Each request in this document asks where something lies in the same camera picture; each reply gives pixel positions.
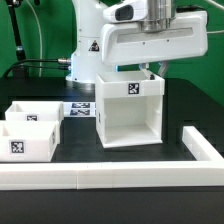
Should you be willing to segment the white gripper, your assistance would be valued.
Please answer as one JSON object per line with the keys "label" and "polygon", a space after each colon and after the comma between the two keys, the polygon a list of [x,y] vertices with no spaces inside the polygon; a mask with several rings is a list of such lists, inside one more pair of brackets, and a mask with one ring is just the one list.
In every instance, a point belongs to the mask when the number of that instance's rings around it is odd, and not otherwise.
{"label": "white gripper", "polygon": [[140,64],[149,80],[154,79],[154,74],[148,63],[162,61],[157,75],[164,77],[169,60],[206,53],[206,24],[205,11],[178,13],[168,29],[158,32],[144,32],[139,22],[106,24],[101,32],[102,61],[115,66]]}

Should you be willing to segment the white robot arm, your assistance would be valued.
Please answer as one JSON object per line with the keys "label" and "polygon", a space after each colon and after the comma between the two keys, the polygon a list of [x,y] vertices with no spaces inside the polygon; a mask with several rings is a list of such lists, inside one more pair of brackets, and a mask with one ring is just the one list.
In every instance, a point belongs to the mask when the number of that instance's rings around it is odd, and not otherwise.
{"label": "white robot arm", "polygon": [[72,0],[77,42],[71,55],[71,87],[92,91],[99,72],[118,66],[202,56],[208,49],[208,12],[175,0]]}

